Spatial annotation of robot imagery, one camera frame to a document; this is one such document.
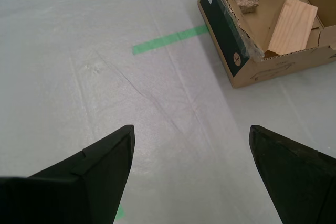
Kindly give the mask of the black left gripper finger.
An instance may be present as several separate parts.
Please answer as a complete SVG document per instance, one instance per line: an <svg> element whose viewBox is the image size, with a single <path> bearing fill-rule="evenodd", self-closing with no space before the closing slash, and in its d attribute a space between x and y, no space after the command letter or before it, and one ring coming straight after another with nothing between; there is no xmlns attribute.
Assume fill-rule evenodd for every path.
<svg viewBox="0 0 336 224"><path fill-rule="evenodd" d="M1 177L1 223L113 223L134 147L125 125L29 177Z"/></svg>
<svg viewBox="0 0 336 224"><path fill-rule="evenodd" d="M335 158L260 125L249 145L282 223L335 223Z"/></svg>

